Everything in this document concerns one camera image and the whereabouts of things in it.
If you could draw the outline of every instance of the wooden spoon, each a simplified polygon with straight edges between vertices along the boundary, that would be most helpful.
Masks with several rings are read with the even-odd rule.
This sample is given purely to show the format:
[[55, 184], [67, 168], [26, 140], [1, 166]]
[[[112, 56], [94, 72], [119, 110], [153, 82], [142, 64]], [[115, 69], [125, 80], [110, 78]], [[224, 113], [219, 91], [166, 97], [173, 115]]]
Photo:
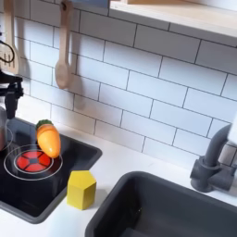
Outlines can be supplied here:
[[69, 67], [69, 13], [71, 10], [71, 2], [61, 3], [59, 59], [56, 63], [56, 83], [60, 89], [69, 87], [71, 81]]

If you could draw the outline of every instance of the toy stove burner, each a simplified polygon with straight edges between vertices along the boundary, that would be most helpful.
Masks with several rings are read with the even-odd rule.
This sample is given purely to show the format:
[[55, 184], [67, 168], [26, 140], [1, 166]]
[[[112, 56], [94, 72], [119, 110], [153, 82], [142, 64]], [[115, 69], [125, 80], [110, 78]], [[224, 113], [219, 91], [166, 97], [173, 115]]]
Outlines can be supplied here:
[[55, 175], [62, 167], [61, 156], [50, 158], [37, 145], [23, 145], [11, 150], [4, 167], [11, 176], [25, 181], [39, 181]]
[[16, 159], [16, 163], [17, 168], [20, 170], [33, 173], [50, 168], [54, 160], [42, 151], [36, 150], [22, 153], [21, 156]]

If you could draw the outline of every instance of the wooden shelf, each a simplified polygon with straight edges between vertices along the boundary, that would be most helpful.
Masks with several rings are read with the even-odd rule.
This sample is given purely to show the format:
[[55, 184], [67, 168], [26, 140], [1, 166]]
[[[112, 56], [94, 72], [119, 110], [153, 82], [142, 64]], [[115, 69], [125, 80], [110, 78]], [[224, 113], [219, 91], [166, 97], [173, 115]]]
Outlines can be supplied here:
[[181, 0], [111, 0], [110, 8], [237, 37], [236, 11]]

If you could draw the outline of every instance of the white countertop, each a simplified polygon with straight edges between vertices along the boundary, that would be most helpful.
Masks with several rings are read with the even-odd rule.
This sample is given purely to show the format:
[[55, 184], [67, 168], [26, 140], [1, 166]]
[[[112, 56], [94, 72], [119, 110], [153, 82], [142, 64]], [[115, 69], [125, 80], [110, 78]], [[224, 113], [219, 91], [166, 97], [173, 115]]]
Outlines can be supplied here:
[[[103, 155], [91, 168], [97, 180], [95, 203], [80, 211], [68, 206], [66, 198], [41, 224], [33, 225], [0, 210], [0, 236], [4, 237], [83, 237], [85, 228], [119, 178], [131, 171], [145, 171], [192, 189], [190, 170], [132, 151], [126, 147], [56, 124], [60, 133], [100, 148]], [[208, 195], [237, 206], [237, 189], [230, 193], [214, 191]]]

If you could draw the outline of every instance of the gray sink basin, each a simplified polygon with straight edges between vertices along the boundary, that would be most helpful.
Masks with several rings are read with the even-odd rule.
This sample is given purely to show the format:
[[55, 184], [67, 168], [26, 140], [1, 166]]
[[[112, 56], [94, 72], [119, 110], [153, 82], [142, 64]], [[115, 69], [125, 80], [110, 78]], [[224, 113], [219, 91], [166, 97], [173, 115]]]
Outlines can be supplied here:
[[236, 237], [237, 208], [143, 172], [124, 175], [85, 237]]

